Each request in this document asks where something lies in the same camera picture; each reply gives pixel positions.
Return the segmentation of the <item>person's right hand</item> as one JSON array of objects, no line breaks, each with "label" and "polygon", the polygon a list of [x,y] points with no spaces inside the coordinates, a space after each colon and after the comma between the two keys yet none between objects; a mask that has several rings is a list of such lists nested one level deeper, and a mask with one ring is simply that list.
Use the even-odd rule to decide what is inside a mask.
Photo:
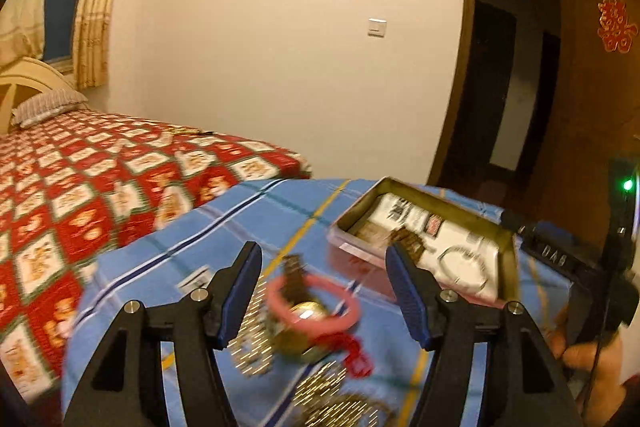
[{"label": "person's right hand", "polygon": [[620,380],[623,366],[623,340],[614,334],[611,341],[598,348],[597,343],[570,347],[566,340],[567,307],[555,317],[555,329],[547,336],[554,357],[569,369],[587,372],[592,377],[590,395],[584,389],[577,399],[585,426],[605,426],[623,405],[627,389]]}]

